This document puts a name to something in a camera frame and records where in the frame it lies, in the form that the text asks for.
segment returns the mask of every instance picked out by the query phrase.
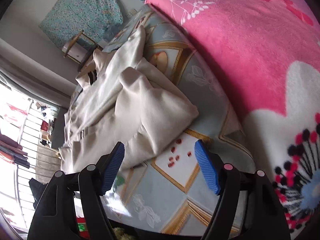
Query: folded clothes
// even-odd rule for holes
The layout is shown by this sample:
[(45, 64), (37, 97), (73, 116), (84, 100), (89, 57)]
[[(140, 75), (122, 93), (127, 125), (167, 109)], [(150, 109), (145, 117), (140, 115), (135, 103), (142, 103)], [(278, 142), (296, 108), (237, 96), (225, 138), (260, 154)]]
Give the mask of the folded clothes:
[(114, 54), (98, 66), (98, 79), (80, 94), (65, 114), (66, 142), (60, 148), (61, 169), (79, 172), (121, 141), (121, 169), (157, 156), (192, 120), (196, 106), (156, 67), (142, 57), (141, 26)]

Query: pink blanket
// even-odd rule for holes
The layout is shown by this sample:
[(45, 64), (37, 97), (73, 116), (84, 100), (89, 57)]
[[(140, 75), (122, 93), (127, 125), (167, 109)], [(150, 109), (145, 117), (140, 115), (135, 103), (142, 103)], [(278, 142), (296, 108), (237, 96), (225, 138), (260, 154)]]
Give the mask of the pink blanket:
[(320, 25), (304, 0), (146, 0), (204, 57), (294, 237), (320, 201)]

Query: patterned bedsheet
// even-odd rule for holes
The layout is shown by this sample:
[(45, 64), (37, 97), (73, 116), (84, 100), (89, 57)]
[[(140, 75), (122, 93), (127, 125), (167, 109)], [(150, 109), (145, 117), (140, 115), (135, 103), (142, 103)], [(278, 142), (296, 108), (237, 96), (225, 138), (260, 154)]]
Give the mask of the patterned bedsheet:
[[(304, 0), (146, 0), (204, 57), (292, 237), (320, 201), (320, 25)], [(191, 82), (207, 82), (196, 68)]]
[[(104, 49), (119, 48), (143, 25), (144, 57), (162, 71), (198, 107), (199, 117), (157, 158), (120, 172), (103, 197), (110, 219), (144, 230), (202, 236), (218, 196), (207, 187), (194, 155), (194, 143), (206, 142), (241, 171), (255, 172), (245, 136), (219, 82), (196, 49), (170, 22), (145, 5)], [(231, 235), (243, 220), (241, 192)]]

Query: small table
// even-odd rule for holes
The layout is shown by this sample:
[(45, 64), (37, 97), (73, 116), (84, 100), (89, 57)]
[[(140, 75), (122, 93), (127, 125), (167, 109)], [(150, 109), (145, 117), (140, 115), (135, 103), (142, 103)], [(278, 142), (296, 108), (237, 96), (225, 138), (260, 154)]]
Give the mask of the small table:
[[(89, 38), (87, 35), (85, 35), (84, 33), (84, 30), (80, 31), (76, 36), (74, 36), (64, 54), (63, 57), (66, 57), (68, 56), (69, 58), (71, 58), (72, 60), (74, 60), (75, 62), (77, 62), (79, 64), (78, 66), (78, 72), (81, 71), (81, 69), (87, 65), (87, 63), (89, 63), (89, 61), (91, 60), (91, 56), (93, 55), (93, 52), (95, 49), (99, 49), (99, 50), (103, 50), (103, 48), (98, 44), (96, 43), (94, 40), (92, 40), (91, 38)], [(93, 45), (89, 48), (89, 50), (87, 51), (87, 53), (85, 54), (85, 56), (83, 57), (83, 59), (81, 61), (78, 61), (76, 58), (70, 56), (68, 54), (68, 52), (70, 51), (70, 49), (76, 44), (77, 40), (81, 37), (81, 36), (84, 36), (84, 38), (88, 39), (89, 41), (93, 42)]]

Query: hanging clothes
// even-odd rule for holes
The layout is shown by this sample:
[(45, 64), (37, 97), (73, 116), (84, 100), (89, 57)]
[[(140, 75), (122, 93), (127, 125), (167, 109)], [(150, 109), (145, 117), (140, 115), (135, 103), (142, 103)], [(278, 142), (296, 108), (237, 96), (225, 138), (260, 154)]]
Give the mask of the hanging clothes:
[(17, 153), (17, 154), (21, 154), (21, 155), (25, 155), (25, 156), (28, 156), (27, 153), (25, 153), (24, 151), (20, 150), (20, 148), (15, 148), (15, 147), (12, 147), (11, 145), (8, 145), (6, 144), (5, 142), (1, 141), (0, 140), (0, 146), (3, 146), (9, 150), (12, 150), (13, 152)]
[(5, 136), (4, 134), (1, 134), (1, 132), (0, 132), (0, 141), (2, 141), (5, 144), (10, 145), (10, 146), (12, 146), (14, 148), (22, 150), (22, 146), (19, 143), (17, 143), (16, 141), (12, 140), (8, 136)]
[(0, 151), (6, 153), (10, 157), (13, 158), (14, 163), (19, 164), (23, 167), (26, 167), (27, 169), (30, 168), (30, 163), (27, 161), (28, 158), (22, 154), (16, 153), (10, 149), (7, 149), (6, 147), (3, 147), (0, 145)]
[(41, 182), (37, 181), (34, 178), (31, 178), (29, 180), (29, 186), (32, 192), (32, 195), (35, 199), (35, 202), (33, 203), (33, 207), (36, 209), (38, 202), (42, 196), (42, 193), (44, 192), (45, 188), (47, 187), (47, 184), (42, 184)]

